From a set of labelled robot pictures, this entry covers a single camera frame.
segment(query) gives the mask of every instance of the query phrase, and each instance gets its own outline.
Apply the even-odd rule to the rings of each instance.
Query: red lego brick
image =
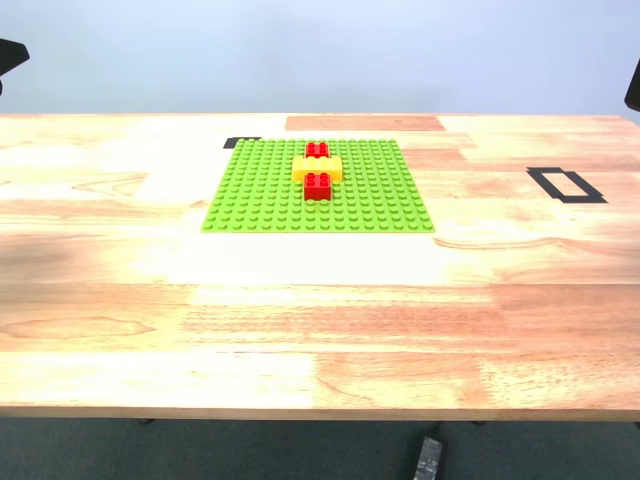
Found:
[[[305,157],[328,157],[329,156],[329,145],[325,142],[320,143],[307,143],[307,147],[304,150]]]
[[[331,200],[331,176],[328,173],[307,173],[304,176],[305,200]]]

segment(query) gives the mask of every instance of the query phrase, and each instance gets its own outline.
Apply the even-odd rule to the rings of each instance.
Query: yellow lego brick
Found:
[[[293,158],[291,178],[294,182],[303,182],[307,173],[328,173],[331,181],[342,181],[342,159],[336,155],[330,157],[307,157],[298,155]]]

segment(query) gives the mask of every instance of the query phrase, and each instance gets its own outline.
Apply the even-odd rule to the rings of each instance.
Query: white wall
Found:
[[[638,0],[20,0],[3,112],[622,114]]]

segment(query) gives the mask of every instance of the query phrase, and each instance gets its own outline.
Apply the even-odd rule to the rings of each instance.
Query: wood grain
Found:
[[[395,138],[436,233],[198,233],[228,136],[316,131]],[[0,414],[640,421],[639,147],[620,117],[0,116]]]

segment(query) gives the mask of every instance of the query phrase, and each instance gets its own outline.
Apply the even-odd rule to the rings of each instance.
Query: wooden table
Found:
[[[201,234],[236,136],[395,138],[437,232]],[[0,117],[3,415],[640,421],[639,282],[620,117]]]

